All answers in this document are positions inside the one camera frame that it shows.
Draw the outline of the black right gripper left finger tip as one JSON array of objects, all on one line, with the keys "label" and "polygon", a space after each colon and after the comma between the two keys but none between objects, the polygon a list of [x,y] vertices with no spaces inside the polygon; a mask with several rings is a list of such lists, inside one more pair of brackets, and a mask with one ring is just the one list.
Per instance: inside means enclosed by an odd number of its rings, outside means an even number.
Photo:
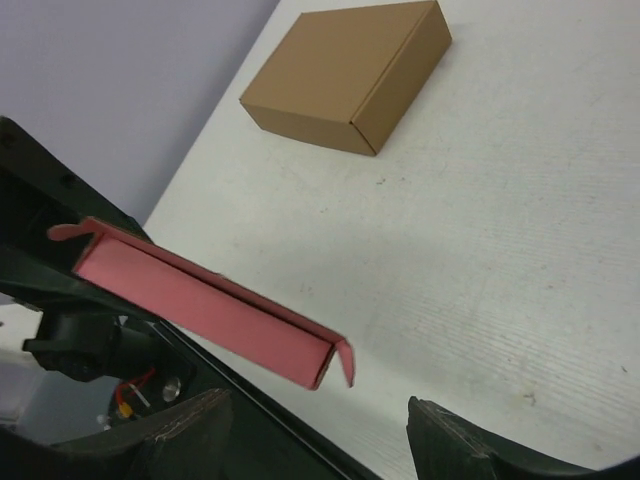
[{"label": "black right gripper left finger tip", "polygon": [[210,389],[140,420],[46,446],[1,430],[3,479],[223,479],[230,393]]}]

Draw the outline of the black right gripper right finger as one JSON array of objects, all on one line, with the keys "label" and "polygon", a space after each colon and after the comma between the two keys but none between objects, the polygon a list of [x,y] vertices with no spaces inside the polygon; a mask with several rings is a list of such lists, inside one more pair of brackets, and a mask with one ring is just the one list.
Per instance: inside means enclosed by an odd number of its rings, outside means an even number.
[{"label": "black right gripper right finger", "polygon": [[637,457],[591,470],[492,433],[417,397],[408,401],[407,436],[420,480],[639,478]]}]

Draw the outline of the pink paper box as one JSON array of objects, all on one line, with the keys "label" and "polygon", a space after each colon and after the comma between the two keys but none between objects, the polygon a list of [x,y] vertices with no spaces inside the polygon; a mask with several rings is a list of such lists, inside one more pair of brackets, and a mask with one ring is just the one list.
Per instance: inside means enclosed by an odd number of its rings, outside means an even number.
[{"label": "pink paper box", "polygon": [[355,356],[341,334],[227,277],[88,217],[53,226],[51,240],[90,236],[76,275],[305,389],[317,389],[333,357],[349,386]]}]

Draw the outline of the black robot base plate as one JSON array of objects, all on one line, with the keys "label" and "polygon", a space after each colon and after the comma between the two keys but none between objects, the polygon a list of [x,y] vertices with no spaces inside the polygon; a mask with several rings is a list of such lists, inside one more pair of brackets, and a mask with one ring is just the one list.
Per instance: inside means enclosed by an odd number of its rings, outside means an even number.
[{"label": "black robot base plate", "polygon": [[3,431],[5,479],[369,479],[372,472],[197,345],[314,390],[346,338],[156,245],[9,118],[1,290],[40,315],[22,348],[78,382],[117,380],[108,423],[53,445]]}]

